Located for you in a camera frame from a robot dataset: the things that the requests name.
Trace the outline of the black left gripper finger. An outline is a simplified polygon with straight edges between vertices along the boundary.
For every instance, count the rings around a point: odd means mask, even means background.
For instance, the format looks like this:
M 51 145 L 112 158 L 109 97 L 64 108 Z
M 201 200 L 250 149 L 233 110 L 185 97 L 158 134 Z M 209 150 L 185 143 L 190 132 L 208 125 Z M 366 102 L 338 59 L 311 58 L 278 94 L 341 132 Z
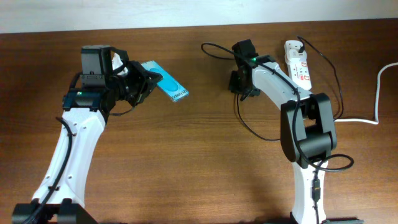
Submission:
M 145 80 L 147 83 L 158 83 L 163 79 L 163 76 L 157 72 L 145 71 Z
M 144 101 L 157 86 L 158 81 L 144 81 L 141 88 L 141 101 Z

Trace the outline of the smartphone with cyan screen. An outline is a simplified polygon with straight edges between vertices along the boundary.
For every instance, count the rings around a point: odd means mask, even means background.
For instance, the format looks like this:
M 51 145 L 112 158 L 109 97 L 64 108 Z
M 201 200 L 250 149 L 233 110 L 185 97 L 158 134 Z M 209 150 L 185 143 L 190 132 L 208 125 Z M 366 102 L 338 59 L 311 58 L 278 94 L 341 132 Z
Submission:
M 173 76 L 164 70 L 157 62 L 148 61 L 141 64 L 146 70 L 162 75 L 162 79 L 157 83 L 161 89 L 173 102 L 178 102 L 189 95 L 189 91 L 184 88 Z

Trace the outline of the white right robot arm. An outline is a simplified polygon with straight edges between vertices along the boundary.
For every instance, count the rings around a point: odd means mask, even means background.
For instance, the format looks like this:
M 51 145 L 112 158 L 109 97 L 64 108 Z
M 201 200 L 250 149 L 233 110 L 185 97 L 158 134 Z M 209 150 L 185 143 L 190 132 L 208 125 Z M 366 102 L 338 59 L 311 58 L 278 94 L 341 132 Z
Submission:
M 330 223 L 323 208 L 324 180 L 327 172 L 341 172 L 353 167 L 349 163 L 329 168 L 328 162 L 343 157 L 333 154 L 337 139 L 335 120 L 328 95 L 314 94 L 304 82 L 307 53 L 302 42 L 285 43 L 284 73 L 270 55 L 259 55 L 251 40 L 233 45 L 242 97 L 265 93 L 280 110 L 280 143 L 294 169 L 295 201 L 290 213 L 291 223 Z

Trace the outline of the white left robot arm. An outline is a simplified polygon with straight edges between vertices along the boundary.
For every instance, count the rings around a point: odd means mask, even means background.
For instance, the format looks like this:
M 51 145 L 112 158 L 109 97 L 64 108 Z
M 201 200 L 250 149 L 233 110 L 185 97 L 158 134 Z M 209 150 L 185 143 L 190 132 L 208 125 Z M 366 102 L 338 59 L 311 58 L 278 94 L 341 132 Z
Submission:
M 18 203 L 13 223 L 96 223 L 85 210 L 85 185 L 93 153 L 117 101 L 133 108 L 162 75 L 109 45 L 81 48 L 82 71 L 63 97 L 62 125 L 49 168 L 30 203 Z

